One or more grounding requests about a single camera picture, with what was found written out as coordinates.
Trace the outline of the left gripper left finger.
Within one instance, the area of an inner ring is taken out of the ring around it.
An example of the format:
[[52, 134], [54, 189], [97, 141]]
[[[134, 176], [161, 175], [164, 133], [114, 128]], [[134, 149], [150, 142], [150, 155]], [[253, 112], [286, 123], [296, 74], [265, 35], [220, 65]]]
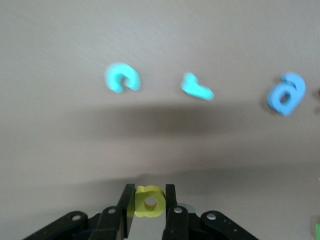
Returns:
[[26, 240], [124, 240], [128, 237], [135, 207], [135, 185], [127, 184], [116, 205], [93, 217], [72, 211], [27, 236]]

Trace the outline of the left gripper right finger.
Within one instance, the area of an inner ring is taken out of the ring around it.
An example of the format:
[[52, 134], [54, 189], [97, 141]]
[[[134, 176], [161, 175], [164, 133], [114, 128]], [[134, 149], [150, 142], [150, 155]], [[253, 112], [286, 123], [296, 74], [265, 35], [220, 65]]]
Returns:
[[177, 203], [174, 184], [165, 185], [166, 223], [163, 240], [256, 240], [250, 232], [219, 211], [200, 217]]

